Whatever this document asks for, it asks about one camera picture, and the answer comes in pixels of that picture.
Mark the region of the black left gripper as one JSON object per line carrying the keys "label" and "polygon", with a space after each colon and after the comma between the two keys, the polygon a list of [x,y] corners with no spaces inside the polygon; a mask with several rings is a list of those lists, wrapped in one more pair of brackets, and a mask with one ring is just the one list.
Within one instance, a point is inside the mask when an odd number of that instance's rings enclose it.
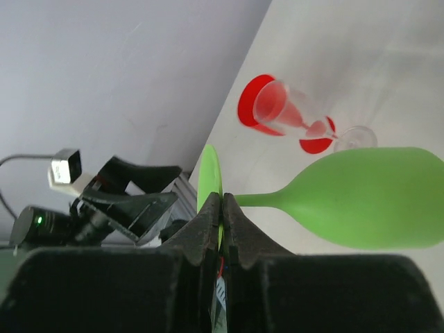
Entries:
{"label": "black left gripper", "polygon": [[[78,223],[73,242],[99,245],[117,231],[138,243],[177,201],[172,191],[160,192],[181,172],[179,166],[142,166],[113,156],[97,175],[82,175],[73,184],[77,199],[70,214]],[[129,194],[133,183],[146,194]]]}

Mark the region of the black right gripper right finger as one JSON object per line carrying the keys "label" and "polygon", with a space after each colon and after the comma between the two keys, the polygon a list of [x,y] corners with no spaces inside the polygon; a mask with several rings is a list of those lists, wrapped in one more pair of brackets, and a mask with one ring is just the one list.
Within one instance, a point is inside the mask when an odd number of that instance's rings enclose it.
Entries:
{"label": "black right gripper right finger", "polygon": [[401,255],[296,255],[232,194],[222,204],[230,332],[442,332],[428,281]]}

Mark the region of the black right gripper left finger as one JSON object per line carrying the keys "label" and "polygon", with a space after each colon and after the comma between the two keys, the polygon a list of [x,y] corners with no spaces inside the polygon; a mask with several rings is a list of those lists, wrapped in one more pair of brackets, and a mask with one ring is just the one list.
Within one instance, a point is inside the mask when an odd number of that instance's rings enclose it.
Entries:
{"label": "black right gripper left finger", "polygon": [[1,302],[2,332],[211,332],[221,198],[156,248],[38,248]]}

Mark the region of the green wine glass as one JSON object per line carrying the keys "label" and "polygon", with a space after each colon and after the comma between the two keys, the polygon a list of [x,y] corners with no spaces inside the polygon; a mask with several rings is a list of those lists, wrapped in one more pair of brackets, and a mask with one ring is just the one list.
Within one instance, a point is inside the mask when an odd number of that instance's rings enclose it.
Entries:
{"label": "green wine glass", "polygon": [[241,207],[281,210],[349,248],[426,248],[443,241],[443,161],[422,148],[339,151],[278,191],[234,199]]}

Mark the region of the red wine glass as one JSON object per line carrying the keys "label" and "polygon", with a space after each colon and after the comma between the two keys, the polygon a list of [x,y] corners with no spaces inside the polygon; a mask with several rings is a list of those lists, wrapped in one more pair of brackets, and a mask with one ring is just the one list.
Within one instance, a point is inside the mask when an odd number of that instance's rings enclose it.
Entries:
{"label": "red wine glass", "polygon": [[245,87],[239,97],[239,102],[237,105],[237,116],[242,125],[247,128],[251,128],[258,132],[264,133],[265,135],[270,135],[274,137],[292,137],[281,135],[270,128],[257,123],[253,117],[253,102],[257,93],[260,89],[265,86],[265,84],[271,82],[272,80],[279,80],[270,74],[261,74],[254,77]]}

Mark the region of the clear wine glass front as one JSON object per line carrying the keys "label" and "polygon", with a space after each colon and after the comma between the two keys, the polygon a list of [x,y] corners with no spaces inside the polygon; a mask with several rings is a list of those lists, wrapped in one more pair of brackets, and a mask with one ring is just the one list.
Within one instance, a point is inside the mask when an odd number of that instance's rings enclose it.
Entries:
{"label": "clear wine glass front", "polygon": [[272,80],[257,93],[253,102],[255,121],[275,132],[297,137],[301,149],[318,155],[332,147],[335,151],[375,148],[375,133],[365,126],[352,126],[341,133],[327,116],[304,93],[281,80]]}

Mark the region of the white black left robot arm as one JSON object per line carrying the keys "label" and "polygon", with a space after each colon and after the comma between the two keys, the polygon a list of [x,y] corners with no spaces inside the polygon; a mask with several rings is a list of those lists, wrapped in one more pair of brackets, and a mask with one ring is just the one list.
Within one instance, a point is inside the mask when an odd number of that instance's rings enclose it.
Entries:
{"label": "white black left robot arm", "polygon": [[112,157],[80,188],[68,214],[25,207],[10,245],[98,246],[114,231],[136,244],[177,201],[167,187],[181,172],[178,166],[140,166]]}

